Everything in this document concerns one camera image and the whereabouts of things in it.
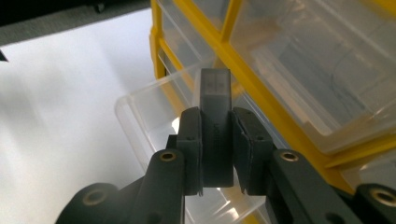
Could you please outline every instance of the transparent drawer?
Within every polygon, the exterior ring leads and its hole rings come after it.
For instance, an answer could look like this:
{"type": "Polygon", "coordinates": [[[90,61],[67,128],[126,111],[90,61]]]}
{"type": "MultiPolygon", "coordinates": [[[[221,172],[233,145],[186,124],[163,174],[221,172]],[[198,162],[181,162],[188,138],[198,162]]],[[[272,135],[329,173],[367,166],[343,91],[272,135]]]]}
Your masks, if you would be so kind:
{"type": "Polygon", "coordinates": [[[324,153],[396,130],[396,20],[359,0],[245,0],[231,44],[324,153]]]}
{"type": "Polygon", "coordinates": [[[163,52],[162,49],[158,51],[158,57],[160,58],[161,62],[163,63],[163,66],[166,69],[166,75],[173,74],[177,71],[175,66],[170,61],[169,57],[166,55],[165,52],[163,52]]]}
{"type": "Polygon", "coordinates": [[[359,184],[376,183],[396,189],[396,148],[342,172],[347,183],[355,189],[359,184]]]}
{"type": "Polygon", "coordinates": [[[158,4],[163,10],[163,38],[184,67],[214,57],[212,48],[194,30],[172,0],[160,0],[158,4]]]}
{"type": "Polygon", "coordinates": [[[230,0],[193,0],[218,30],[221,30],[230,0]]]}
{"type": "MultiPolygon", "coordinates": [[[[165,148],[168,135],[177,133],[181,112],[199,104],[200,70],[210,67],[209,65],[210,63],[200,63],[118,100],[117,117],[144,170],[148,167],[151,155],[165,148]]],[[[256,113],[273,136],[275,144],[278,147],[288,147],[235,81],[232,94],[233,106],[244,107],[256,113]]],[[[265,197],[242,194],[236,175],[234,183],[232,188],[204,189],[204,197],[186,197],[186,222],[237,223],[264,203],[265,197]]]]}

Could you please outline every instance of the screw hole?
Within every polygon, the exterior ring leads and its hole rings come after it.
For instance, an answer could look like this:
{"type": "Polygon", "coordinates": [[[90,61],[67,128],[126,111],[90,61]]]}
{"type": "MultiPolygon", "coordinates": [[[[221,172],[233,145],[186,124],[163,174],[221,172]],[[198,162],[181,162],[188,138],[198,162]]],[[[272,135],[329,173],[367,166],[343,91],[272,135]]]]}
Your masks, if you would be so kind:
{"type": "Polygon", "coordinates": [[[335,213],[326,213],[326,219],[332,224],[345,224],[344,219],[335,213]]]}
{"type": "Polygon", "coordinates": [[[102,203],[107,198],[107,191],[104,189],[92,189],[85,194],[82,202],[87,206],[94,206],[102,203]]]}
{"type": "Polygon", "coordinates": [[[396,195],[384,189],[372,189],[370,191],[372,197],[379,203],[387,206],[396,207],[396,195]]]}
{"type": "Polygon", "coordinates": [[[161,154],[162,161],[172,161],[176,158],[176,154],[173,152],[164,152],[161,154]]]}
{"type": "Polygon", "coordinates": [[[291,152],[283,152],[282,154],[280,154],[280,157],[285,161],[297,161],[298,160],[298,156],[291,152]]]}

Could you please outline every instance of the white table surface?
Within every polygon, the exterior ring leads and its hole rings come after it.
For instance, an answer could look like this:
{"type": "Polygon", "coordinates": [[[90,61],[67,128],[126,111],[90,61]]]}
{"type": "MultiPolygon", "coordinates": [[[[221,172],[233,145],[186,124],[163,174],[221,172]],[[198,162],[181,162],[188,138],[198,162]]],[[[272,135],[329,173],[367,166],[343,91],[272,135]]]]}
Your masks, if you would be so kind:
{"type": "Polygon", "coordinates": [[[150,9],[1,47],[0,223],[54,223],[80,189],[143,175],[114,113],[154,81],[150,9]]]}

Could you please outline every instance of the yellow storage cabinet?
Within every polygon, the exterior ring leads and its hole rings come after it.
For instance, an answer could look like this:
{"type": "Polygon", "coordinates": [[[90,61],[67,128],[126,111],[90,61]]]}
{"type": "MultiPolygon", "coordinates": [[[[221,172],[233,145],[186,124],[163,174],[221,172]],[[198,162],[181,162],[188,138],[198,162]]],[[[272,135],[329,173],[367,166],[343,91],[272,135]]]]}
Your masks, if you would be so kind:
{"type": "Polygon", "coordinates": [[[151,6],[156,78],[165,76],[163,58],[177,70],[208,59],[223,63],[329,184],[348,192],[368,180],[396,187],[384,180],[396,174],[392,1],[152,0],[151,6]]]}

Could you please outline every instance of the plastic drawer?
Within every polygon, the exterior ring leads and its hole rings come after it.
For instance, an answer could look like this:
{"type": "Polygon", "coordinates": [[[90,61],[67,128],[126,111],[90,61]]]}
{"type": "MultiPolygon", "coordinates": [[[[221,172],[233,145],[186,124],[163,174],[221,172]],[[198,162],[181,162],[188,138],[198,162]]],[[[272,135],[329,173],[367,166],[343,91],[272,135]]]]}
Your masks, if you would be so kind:
{"type": "Polygon", "coordinates": [[[215,53],[172,0],[160,0],[163,10],[163,38],[184,67],[214,58],[215,53]]]}
{"type": "Polygon", "coordinates": [[[172,62],[169,60],[169,57],[166,55],[165,52],[163,52],[162,49],[158,51],[158,57],[160,58],[163,66],[166,69],[166,75],[173,74],[177,71],[172,62]]]}
{"type": "Polygon", "coordinates": [[[343,176],[355,189],[359,184],[376,183],[396,189],[396,148],[377,156],[365,164],[348,168],[343,176]]]}
{"type": "MultiPolygon", "coordinates": [[[[169,134],[177,133],[178,118],[187,108],[198,105],[199,73],[208,64],[160,79],[141,91],[120,98],[116,114],[144,170],[151,155],[164,149],[169,134]]],[[[256,113],[273,136],[278,147],[288,147],[268,119],[243,89],[233,81],[233,106],[256,113]]],[[[190,223],[235,223],[264,203],[264,197],[250,197],[235,186],[227,189],[204,189],[204,197],[186,197],[186,221],[190,223]]]]}
{"type": "Polygon", "coordinates": [[[243,2],[231,44],[318,149],[396,129],[396,20],[359,0],[243,2]]]}
{"type": "Polygon", "coordinates": [[[206,17],[210,19],[213,26],[221,30],[230,0],[193,0],[193,2],[204,12],[206,17]]]}

